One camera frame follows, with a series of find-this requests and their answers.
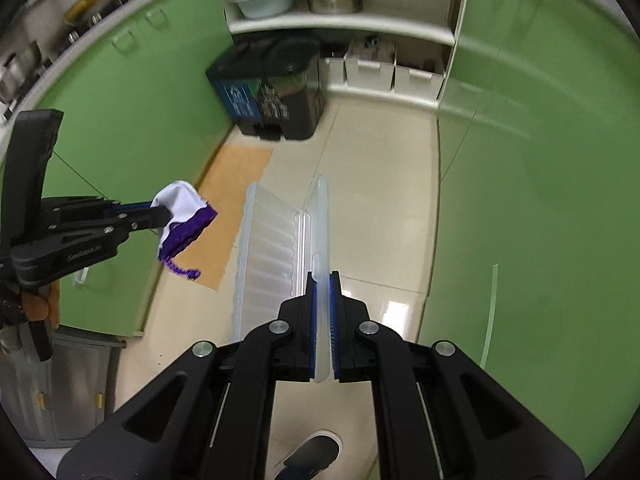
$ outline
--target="tile floor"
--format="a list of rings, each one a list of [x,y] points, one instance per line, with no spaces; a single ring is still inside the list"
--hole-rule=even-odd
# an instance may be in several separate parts
[[[438,144],[432,113],[361,100],[332,100],[311,140],[272,144],[260,184],[302,208],[317,173],[330,184],[330,259],[344,294],[372,319],[417,338],[428,290],[437,205]],[[226,142],[260,144],[232,131]],[[193,342],[229,341],[238,240],[218,290],[161,276],[145,335],[122,353],[116,406],[126,402]],[[318,429],[339,434],[342,455],[316,478],[360,480],[376,458],[370,386],[279,383],[267,474]]]

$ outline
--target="purple and white cloth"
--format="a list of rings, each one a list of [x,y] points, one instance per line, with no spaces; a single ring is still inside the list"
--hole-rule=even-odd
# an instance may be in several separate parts
[[[217,212],[206,202],[191,184],[176,180],[156,195],[151,207],[163,205],[172,214],[162,229],[158,247],[158,260],[169,270],[190,280],[200,277],[198,269],[181,269],[173,259],[202,234]]]

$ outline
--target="shoe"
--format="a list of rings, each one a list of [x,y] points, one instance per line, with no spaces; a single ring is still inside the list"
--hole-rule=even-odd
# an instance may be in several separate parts
[[[341,452],[339,436],[332,431],[316,431],[293,453],[278,462],[275,480],[310,480],[335,462]]]

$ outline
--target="green cabinet door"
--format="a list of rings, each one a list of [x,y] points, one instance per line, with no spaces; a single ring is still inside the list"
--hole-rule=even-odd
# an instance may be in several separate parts
[[[161,67],[159,76],[182,118],[175,141],[198,137],[209,148],[204,164],[232,121],[205,70],[232,44],[220,0],[161,0],[138,16],[142,35]]]
[[[490,96],[484,95],[484,90],[513,28],[520,1],[466,1],[455,61],[438,114],[441,178],[447,174],[472,118],[481,106],[488,106]]]
[[[98,192],[54,154],[47,164],[43,196],[97,196]],[[143,327],[155,283],[158,237],[133,233],[111,260],[92,266],[78,283],[66,276],[60,286],[60,322],[121,336]]]
[[[486,185],[490,168],[473,148],[465,137],[440,184],[433,277],[419,341],[451,340],[479,363],[498,262],[500,210]]]
[[[161,68],[129,20],[84,54],[40,107],[65,113],[55,152],[107,197],[144,202],[194,180],[207,145],[170,99]]]
[[[640,403],[639,124],[638,41],[584,0],[520,0],[441,186],[422,335],[477,359],[495,307],[486,370],[588,472]]]
[[[54,153],[47,163],[42,196],[100,196],[100,192]]]

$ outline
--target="trash bin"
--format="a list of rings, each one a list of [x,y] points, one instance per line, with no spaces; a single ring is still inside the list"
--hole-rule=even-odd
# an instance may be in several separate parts
[[[320,46],[304,35],[235,44],[209,67],[207,78],[243,134],[309,139],[324,107]]]

